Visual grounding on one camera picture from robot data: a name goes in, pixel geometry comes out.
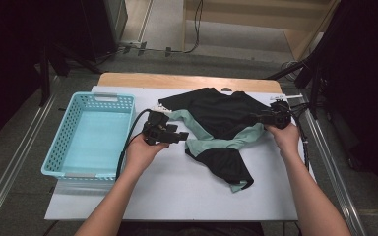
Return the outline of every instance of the blue plastic basket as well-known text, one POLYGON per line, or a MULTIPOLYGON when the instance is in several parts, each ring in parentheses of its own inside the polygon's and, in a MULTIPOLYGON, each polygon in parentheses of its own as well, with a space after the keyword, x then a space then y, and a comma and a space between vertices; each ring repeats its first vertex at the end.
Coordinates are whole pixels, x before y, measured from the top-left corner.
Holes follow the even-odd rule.
POLYGON ((135 116, 131 94, 76 92, 41 167, 58 179, 114 180, 135 116))

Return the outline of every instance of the forearm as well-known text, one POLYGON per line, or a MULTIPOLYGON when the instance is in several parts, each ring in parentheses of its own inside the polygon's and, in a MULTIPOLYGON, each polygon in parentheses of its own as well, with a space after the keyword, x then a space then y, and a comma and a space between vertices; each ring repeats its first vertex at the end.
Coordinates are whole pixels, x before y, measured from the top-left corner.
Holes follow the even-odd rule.
POLYGON ((138 175, 124 172, 76 235, 116 235, 138 175))
POLYGON ((284 158, 303 235, 349 235, 343 218, 312 179, 299 158, 284 158))

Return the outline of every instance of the clothing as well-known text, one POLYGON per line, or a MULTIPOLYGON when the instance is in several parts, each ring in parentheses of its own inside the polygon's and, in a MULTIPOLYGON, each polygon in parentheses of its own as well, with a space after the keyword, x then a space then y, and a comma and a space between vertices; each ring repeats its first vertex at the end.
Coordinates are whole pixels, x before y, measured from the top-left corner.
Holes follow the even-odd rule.
POLYGON ((262 114, 269 107, 243 91, 226 95, 214 88, 201 88, 160 99, 170 120, 183 120, 196 140, 187 140, 185 152, 204 163, 225 180, 233 193, 250 187, 254 180, 239 149, 256 142, 264 132, 262 124, 248 124, 250 114, 262 114))

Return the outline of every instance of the floor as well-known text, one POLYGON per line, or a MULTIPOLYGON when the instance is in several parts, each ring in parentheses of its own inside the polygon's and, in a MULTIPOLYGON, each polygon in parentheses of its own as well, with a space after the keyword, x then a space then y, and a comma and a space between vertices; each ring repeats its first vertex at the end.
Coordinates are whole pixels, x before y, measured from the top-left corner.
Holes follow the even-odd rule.
MULTIPOLYGON (((166 47, 187 50, 193 46, 195 42, 194 22, 187 21, 185 23, 186 31, 183 33, 181 1, 126 0, 126 3, 129 22, 122 38, 123 43, 139 46, 141 42, 145 41, 147 48, 160 50, 164 50, 166 47)), ((165 61, 163 58, 159 59, 156 54, 146 54, 146 58, 151 60, 165 61)), ((255 76, 256 62, 265 62, 268 63, 266 65, 278 65, 279 67, 283 63, 294 60, 285 41, 284 33, 280 29, 235 27, 204 22, 201 22, 200 27, 200 45, 192 54, 205 56, 197 58, 200 63, 204 64, 215 60, 214 58, 220 58, 223 61, 225 61, 224 58, 239 59, 238 62, 244 63, 250 72, 243 74, 244 72, 234 69, 234 73, 245 78, 255 76)), ((145 61, 144 59, 137 60, 132 55, 121 55, 117 60, 124 60, 120 63, 136 72, 144 72, 147 69, 144 64, 140 67, 133 67, 133 60, 139 63, 145 63, 145 61)), ((185 71, 184 65, 187 63, 183 63, 185 59, 180 61, 176 56, 173 60, 177 62, 174 64, 170 62, 172 66, 166 69, 167 73, 178 73, 179 70, 182 73, 191 73, 189 69, 185 71)), ((108 60, 101 68, 110 70, 118 66, 112 65, 113 62, 108 60)), ((156 64, 147 67, 152 67, 147 69, 151 72, 166 73, 161 70, 156 71, 156 64)), ((208 67, 206 68, 193 73, 208 75, 208 67)), ((229 77, 237 77, 230 71, 230 68, 222 68, 222 73, 229 77)), ((55 181, 43 177, 32 179, 31 176, 32 173, 35 176, 41 176, 39 173, 42 164, 41 157, 45 154, 48 145, 51 144, 58 127, 57 122, 62 117, 62 113, 57 109, 65 106, 65 101, 69 100, 74 89, 90 90, 93 85, 97 84, 97 79, 98 75, 90 75, 86 70, 78 70, 71 75, 71 80, 61 79, 53 84, 53 88, 57 89, 60 86, 57 83, 62 83, 63 89, 59 90, 58 98, 54 100, 53 108, 49 112, 50 117, 42 124, 41 133, 46 136, 37 139, 35 144, 30 147, 29 155, 24 157, 24 161, 28 165, 17 170, 16 180, 7 183, 13 187, 9 194, 4 193, 8 194, 5 202, 0 203, 0 207, 2 207, 0 210, 0 235, 35 235, 37 232, 44 232, 51 225, 52 222, 42 220, 46 211, 46 205, 43 203, 48 203, 51 198, 51 188, 55 181)), ((286 78, 281 79, 281 86, 283 92, 287 94, 297 93, 292 82, 286 78)), ((14 147, 5 144, 18 144, 23 141, 23 135, 36 112, 30 107, 34 107, 38 101, 39 93, 36 93, 11 119, 7 128, 0 133, 0 178, 6 173, 6 167, 12 164, 10 163, 11 157, 17 151, 14 147)), ((348 191, 364 223, 367 235, 378 235, 378 178, 370 172, 356 172, 349 169, 336 131, 327 121, 324 111, 320 111, 320 117, 322 130, 329 146, 334 147, 332 148, 333 156, 336 158, 348 191)), ((311 153, 312 155, 319 156, 318 150, 315 149, 315 152, 311 153)), ((325 169, 322 161, 315 159, 313 164, 316 168, 325 169)), ((335 205, 339 206, 339 200, 331 186, 330 179, 327 173, 323 172, 321 172, 321 176, 317 176, 319 183, 324 186, 324 191, 335 205)), ((59 222, 50 235, 71 235, 80 224, 81 222, 59 222)), ((281 223, 269 222, 264 225, 264 230, 266 235, 283 235, 283 227, 281 223)), ((297 235, 294 224, 290 223, 286 226, 286 233, 286 235, 297 235)))

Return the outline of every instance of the gray floor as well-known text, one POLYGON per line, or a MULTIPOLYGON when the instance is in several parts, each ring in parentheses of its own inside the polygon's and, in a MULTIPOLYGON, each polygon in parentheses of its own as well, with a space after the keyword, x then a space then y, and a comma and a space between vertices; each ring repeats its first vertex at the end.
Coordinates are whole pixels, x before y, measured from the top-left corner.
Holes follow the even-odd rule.
MULTIPOLYGON (((153 7, 159 8, 160 5, 156 5, 159 3, 161 1, 155 0, 153 7)), ((188 21, 186 24, 188 38, 185 41, 188 47, 193 42, 193 31, 190 31, 193 22, 188 21)), ((155 28, 155 22, 148 21, 148 28, 144 34, 148 46, 164 49, 166 46, 172 46, 172 43, 176 47, 180 45, 176 42, 177 40, 165 43, 162 38, 166 38, 166 36, 155 40, 155 37, 151 36, 156 35, 155 28)), ((193 54, 173 54, 171 57, 165 57, 161 52, 145 52, 144 55, 137 56, 137 51, 131 50, 128 54, 118 54, 109 58, 100 68, 111 72, 260 79, 277 72, 283 62, 292 60, 284 36, 277 30, 234 29, 228 25, 214 28, 208 24, 202 24, 201 28, 201 45, 193 54), (237 35, 239 38, 233 40, 233 38, 227 37, 217 40, 215 38, 220 35, 220 32, 214 32, 214 30, 223 30, 225 35, 231 35, 231 32, 235 30, 236 33, 232 35, 237 35), (254 38, 262 38, 259 40, 260 43, 248 39, 251 35, 249 33, 259 33, 254 38)), ((182 34, 175 33, 176 38, 179 35, 182 39, 182 34)), ((56 181, 43 176, 40 173, 40 167, 63 116, 63 112, 58 108, 65 108, 75 91, 90 90, 93 85, 97 84, 97 79, 98 75, 85 69, 74 69, 68 78, 59 79, 59 88, 53 88, 53 91, 57 92, 54 103, 8 196, 0 207, 0 235, 42 235, 52 223, 43 218, 51 198, 49 191, 56 181)), ((290 81, 281 79, 280 82, 283 92, 297 93, 290 81)), ((38 110, 39 100, 40 92, 37 91, 0 132, 0 178, 10 164, 10 160, 33 120, 38 110)), ((319 111, 319 120, 354 204, 360 212, 367 235, 378 235, 378 178, 370 172, 351 170, 347 165, 347 156, 337 133, 331 123, 327 121, 323 110, 319 111)), ((337 196, 312 139, 310 139, 310 159, 319 185, 338 207, 337 196)), ((80 224, 81 222, 60 222, 50 235, 72 235, 80 224)), ((280 222, 265 222, 263 227, 266 235, 283 235, 283 224, 280 222)), ((286 235, 297 235, 293 223, 287 224, 286 235)))

